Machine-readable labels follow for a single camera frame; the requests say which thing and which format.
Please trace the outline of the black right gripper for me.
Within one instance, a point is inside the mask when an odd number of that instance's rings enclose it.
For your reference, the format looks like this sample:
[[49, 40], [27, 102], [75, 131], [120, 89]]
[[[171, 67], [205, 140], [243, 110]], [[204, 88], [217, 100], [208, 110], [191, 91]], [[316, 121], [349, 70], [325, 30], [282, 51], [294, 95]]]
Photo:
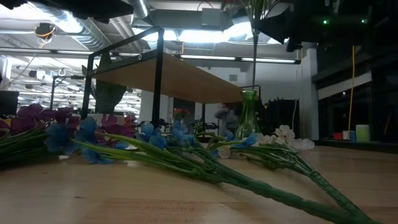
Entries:
[[302, 48], [303, 42], [333, 41], [344, 31], [338, 11], [341, 1], [294, 1], [277, 14], [269, 10], [257, 24], [263, 34], [283, 44], [289, 38], [287, 51]]

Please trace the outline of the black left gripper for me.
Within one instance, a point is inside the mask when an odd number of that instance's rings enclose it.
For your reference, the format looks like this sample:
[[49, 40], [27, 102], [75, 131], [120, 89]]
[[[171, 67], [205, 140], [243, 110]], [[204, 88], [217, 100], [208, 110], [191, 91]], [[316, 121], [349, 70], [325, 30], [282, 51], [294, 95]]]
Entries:
[[64, 0], [63, 8], [79, 19], [93, 18], [102, 23], [110, 19], [131, 15], [134, 7], [120, 0]]

